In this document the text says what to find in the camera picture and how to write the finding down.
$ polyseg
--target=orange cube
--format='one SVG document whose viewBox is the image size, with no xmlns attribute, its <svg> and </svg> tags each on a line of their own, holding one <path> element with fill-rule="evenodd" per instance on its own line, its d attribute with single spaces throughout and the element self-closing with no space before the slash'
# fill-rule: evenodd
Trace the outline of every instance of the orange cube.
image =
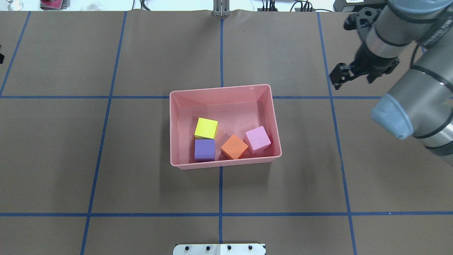
<svg viewBox="0 0 453 255">
<path fill-rule="evenodd" d="M 232 135 L 222 147 L 222 153 L 229 159 L 240 159 L 249 146 L 236 135 Z"/>
</svg>

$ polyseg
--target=white mounting plate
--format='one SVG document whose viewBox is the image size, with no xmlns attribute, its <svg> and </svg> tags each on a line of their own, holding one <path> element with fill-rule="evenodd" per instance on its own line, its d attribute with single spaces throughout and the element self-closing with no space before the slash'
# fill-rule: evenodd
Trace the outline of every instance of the white mounting plate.
<svg viewBox="0 0 453 255">
<path fill-rule="evenodd" d="M 266 255 L 265 244 L 177 245 L 173 255 Z"/>
</svg>

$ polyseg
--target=white background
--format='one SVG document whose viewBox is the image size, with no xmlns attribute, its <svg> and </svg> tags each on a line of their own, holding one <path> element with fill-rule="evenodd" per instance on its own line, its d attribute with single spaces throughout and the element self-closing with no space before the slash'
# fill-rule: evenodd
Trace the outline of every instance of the white background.
<svg viewBox="0 0 453 255">
<path fill-rule="evenodd" d="M 41 10 L 39 0 L 21 0 L 24 4 L 22 11 Z M 125 11 L 132 9 L 133 0 L 70 0 L 68 11 L 78 10 L 116 10 Z M 316 9 L 333 10 L 334 0 L 312 0 L 310 1 Z M 146 0 L 146 5 L 151 10 L 212 10 L 213 0 Z M 279 11 L 289 11 L 293 0 L 276 0 L 275 6 Z M 0 10 L 8 10 L 9 3 L 0 0 Z M 263 6 L 261 0 L 230 0 L 230 10 L 251 10 L 256 11 Z M 135 0 L 134 9 L 140 9 L 140 0 Z"/>
</svg>

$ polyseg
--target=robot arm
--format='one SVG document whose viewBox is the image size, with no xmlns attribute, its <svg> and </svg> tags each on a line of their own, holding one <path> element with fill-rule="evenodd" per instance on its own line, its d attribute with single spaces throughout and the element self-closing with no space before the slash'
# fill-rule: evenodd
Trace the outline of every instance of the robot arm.
<svg viewBox="0 0 453 255">
<path fill-rule="evenodd" d="M 414 136 L 453 166 L 453 0 L 390 0 L 379 10 L 363 8 L 345 21 L 362 45 L 350 64 L 339 63 L 330 79 L 341 85 L 361 75 L 369 83 L 390 74 L 399 54 L 417 41 L 426 53 L 386 93 L 371 117 L 399 139 Z"/>
</svg>

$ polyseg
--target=blue joint cap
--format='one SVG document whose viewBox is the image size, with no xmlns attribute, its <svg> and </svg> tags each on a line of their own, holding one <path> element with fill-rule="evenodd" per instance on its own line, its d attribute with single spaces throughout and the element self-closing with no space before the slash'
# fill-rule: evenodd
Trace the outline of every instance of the blue joint cap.
<svg viewBox="0 0 453 255">
<path fill-rule="evenodd" d="M 398 139 L 404 140 L 414 133 L 406 111 L 390 94 L 385 94 L 373 108 L 371 118 Z"/>
<path fill-rule="evenodd" d="M 431 13 L 449 6 L 453 0 L 390 0 L 393 6 L 406 13 Z"/>
</svg>

